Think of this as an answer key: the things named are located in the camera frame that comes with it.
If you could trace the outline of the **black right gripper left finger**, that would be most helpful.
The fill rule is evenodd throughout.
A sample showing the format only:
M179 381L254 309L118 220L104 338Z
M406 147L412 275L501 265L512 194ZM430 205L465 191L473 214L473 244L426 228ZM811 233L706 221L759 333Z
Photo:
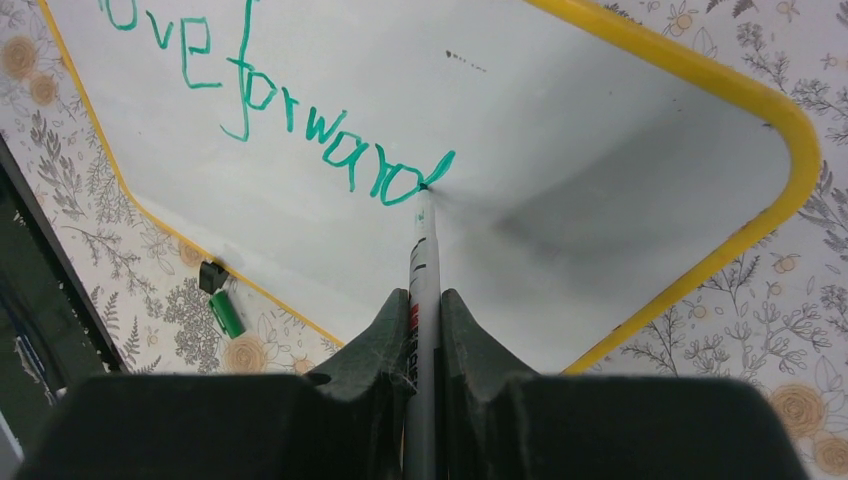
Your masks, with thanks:
M72 387L20 479L398 479L409 295L303 375L109 375Z

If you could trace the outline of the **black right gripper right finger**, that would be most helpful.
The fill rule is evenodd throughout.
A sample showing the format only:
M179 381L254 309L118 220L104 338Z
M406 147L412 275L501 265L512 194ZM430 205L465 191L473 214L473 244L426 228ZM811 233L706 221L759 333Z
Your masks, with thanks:
M441 298L453 479L803 479L778 416L726 378L543 375Z

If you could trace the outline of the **green whiteboard marker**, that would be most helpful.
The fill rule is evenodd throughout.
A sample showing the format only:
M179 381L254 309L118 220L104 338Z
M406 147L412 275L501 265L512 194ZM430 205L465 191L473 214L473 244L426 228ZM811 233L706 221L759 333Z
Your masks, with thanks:
M415 244L410 253L407 378L415 392L407 403L403 474L438 479L437 355L440 347L440 266L432 192L421 183L416 194Z

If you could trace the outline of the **green marker cap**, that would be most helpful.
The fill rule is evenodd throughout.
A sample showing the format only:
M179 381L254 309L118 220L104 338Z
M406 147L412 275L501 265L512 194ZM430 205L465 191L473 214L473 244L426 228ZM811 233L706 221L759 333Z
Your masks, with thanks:
M230 339L238 338L245 333L245 327L226 291L218 290L212 294L208 305L220 329Z

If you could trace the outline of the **yellow framed whiteboard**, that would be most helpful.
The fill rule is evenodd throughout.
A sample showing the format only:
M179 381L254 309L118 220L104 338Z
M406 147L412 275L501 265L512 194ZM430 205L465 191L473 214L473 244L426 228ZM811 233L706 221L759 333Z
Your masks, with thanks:
M532 367L592 363L792 216L786 96L589 1L47 1L118 182L347 342L441 281Z

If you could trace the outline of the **black whiteboard foot clip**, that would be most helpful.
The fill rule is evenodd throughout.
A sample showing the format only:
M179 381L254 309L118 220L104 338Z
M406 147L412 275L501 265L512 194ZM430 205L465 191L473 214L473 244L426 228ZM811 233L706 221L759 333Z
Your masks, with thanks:
M224 287L230 274L221 265L202 261L198 271L198 287L209 295L214 295Z

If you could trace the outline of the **floral table mat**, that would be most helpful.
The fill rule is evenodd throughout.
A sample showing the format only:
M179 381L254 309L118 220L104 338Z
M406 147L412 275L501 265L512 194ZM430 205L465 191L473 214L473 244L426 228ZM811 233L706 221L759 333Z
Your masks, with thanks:
M847 7L839 1L609 1L606 8L790 96L824 158L811 198L594 366L754 384L815 479L847 475ZM196 289L202 256L121 192L48 22L1 5L1 135L124 370L286 372L334 341L242 283L250 332L221 337Z

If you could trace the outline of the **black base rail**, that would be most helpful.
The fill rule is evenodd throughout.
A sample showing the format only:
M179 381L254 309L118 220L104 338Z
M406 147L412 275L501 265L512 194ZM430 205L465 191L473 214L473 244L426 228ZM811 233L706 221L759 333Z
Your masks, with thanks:
M1 449L23 458L66 388L124 368L8 145L1 146Z

